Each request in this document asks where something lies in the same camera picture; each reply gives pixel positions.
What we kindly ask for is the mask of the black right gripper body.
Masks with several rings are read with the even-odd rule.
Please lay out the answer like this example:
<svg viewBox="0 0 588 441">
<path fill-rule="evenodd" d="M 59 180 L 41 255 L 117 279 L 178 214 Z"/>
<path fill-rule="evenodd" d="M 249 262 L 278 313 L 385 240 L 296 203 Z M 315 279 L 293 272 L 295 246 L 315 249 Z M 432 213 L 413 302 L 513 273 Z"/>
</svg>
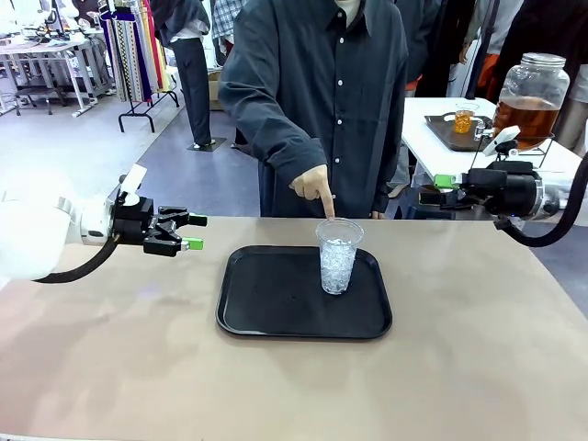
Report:
<svg viewBox="0 0 588 441">
<path fill-rule="evenodd" d="M 527 216 L 537 201 L 538 174 L 530 162 L 497 161 L 467 173 L 467 194 L 494 216 Z"/>
</svg>

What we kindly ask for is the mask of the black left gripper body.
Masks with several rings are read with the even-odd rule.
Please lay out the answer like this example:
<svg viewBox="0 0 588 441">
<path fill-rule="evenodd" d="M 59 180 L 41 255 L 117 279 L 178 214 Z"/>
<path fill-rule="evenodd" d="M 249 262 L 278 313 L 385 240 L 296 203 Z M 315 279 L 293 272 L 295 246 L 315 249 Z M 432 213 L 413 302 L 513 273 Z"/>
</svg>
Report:
<svg viewBox="0 0 588 441">
<path fill-rule="evenodd" d="M 117 197 L 112 214 L 112 236 L 117 244 L 142 246 L 154 215 L 153 200 L 139 197 L 134 205 L 125 205 Z"/>
</svg>

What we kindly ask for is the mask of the person's right hand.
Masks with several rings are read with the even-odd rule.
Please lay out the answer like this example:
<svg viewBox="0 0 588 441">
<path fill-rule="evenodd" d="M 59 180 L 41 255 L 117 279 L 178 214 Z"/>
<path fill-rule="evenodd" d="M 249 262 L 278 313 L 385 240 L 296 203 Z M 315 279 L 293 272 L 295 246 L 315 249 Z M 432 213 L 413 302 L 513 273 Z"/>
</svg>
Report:
<svg viewBox="0 0 588 441">
<path fill-rule="evenodd" d="M 291 181 L 289 187 L 298 197 L 312 201 L 319 199 L 325 218 L 335 218 L 334 198 L 328 182 L 328 168 L 325 164 L 315 166 Z"/>
</svg>

